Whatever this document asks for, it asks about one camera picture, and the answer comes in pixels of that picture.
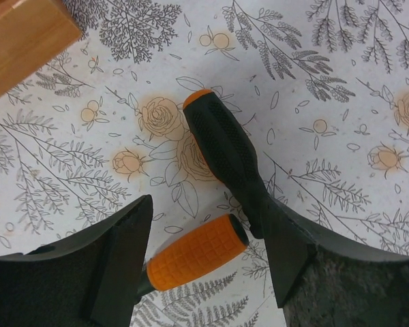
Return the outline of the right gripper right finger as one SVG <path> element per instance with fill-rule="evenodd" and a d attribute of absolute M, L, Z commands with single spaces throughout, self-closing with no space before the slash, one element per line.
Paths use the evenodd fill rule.
<path fill-rule="evenodd" d="M 409 326 L 409 256 L 350 240 L 272 197 L 260 218 L 287 326 Z"/>

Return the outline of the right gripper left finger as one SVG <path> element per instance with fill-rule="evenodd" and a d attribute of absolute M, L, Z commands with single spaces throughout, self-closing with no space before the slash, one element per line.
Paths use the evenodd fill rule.
<path fill-rule="evenodd" d="M 153 287 L 144 258 L 153 200 L 29 253 L 0 256 L 0 326 L 128 326 Z"/>

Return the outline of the black handled screwdriver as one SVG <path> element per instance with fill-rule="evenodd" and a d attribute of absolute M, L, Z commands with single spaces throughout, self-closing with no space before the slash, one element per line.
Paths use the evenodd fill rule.
<path fill-rule="evenodd" d="M 183 113 L 210 171 L 241 205 L 252 235 L 263 239 L 260 205 L 268 191 L 244 129 L 210 89 L 192 93 L 183 103 Z"/>

